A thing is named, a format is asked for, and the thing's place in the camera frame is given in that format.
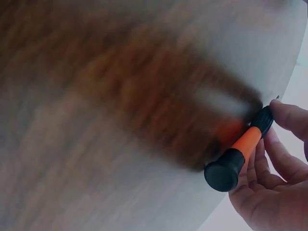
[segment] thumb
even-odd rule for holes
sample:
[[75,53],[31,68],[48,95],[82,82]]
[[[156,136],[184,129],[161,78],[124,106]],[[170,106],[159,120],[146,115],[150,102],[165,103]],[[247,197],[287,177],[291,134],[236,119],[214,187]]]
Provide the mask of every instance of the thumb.
[[270,103],[276,123],[294,133],[302,141],[308,140],[308,111],[277,100]]

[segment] fingernail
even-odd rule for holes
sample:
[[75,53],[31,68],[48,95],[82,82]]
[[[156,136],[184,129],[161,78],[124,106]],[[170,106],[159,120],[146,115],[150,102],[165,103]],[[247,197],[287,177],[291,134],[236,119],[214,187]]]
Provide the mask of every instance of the fingernail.
[[272,100],[270,103],[277,103],[277,104],[282,104],[279,100]]

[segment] finger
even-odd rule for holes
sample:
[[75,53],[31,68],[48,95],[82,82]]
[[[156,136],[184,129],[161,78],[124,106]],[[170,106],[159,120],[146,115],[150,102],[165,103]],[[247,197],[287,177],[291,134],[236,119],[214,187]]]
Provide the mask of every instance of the finger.
[[265,187],[257,182],[257,174],[255,169],[255,156],[256,150],[252,153],[249,158],[248,167],[247,167],[247,180],[248,186],[255,192],[265,189]]
[[274,129],[269,130],[264,144],[274,168],[287,182],[297,182],[308,176],[308,165],[289,154]]
[[286,184],[279,176],[270,173],[269,163],[265,157],[263,140],[260,140],[256,147],[255,169],[258,183],[263,185],[266,189],[273,190],[279,185]]
[[245,199],[252,196],[254,193],[254,191],[248,187],[247,166],[248,163],[245,163],[239,174],[239,181],[236,188],[229,192],[230,201],[238,213],[240,213],[239,211]]
[[308,111],[277,100],[270,103],[270,108],[279,126],[292,131],[302,141],[308,139]]

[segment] wood grain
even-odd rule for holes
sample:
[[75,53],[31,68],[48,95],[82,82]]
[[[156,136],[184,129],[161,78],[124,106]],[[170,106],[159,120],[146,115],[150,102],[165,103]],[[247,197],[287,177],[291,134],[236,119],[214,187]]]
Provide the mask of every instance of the wood grain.
[[194,231],[204,163],[293,71],[297,0],[2,0],[0,229]]

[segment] black handle cap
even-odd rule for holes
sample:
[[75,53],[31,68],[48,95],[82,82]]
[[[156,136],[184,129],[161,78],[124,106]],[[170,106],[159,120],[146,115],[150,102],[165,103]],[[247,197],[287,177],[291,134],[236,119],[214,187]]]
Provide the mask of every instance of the black handle cap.
[[237,149],[230,148],[217,161],[205,167],[205,180],[213,189],[229,192],[236,188],[244,162],[243,154]]

